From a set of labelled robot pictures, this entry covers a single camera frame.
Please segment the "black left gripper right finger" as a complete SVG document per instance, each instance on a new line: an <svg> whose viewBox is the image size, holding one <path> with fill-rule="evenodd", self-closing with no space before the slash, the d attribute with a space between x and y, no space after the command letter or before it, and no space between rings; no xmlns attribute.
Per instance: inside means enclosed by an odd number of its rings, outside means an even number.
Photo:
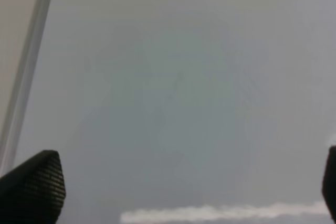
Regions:
<svg viewBox="0 0 336 224"><path fill-rule="evenodd" d="M335 146L331 146L322 180L322 195L333 222L335 222L335 177Z"/></svg>

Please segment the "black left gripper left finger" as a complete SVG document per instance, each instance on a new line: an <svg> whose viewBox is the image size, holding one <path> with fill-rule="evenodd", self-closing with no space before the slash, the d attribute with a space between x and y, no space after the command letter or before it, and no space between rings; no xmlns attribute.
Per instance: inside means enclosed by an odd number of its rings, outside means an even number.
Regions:
<svg viewBox="0 0 336 224"><path fill-rule="evenodd" d="M1 177L1 223L56 223L65 198L59 153L41 151Z"/></svg>

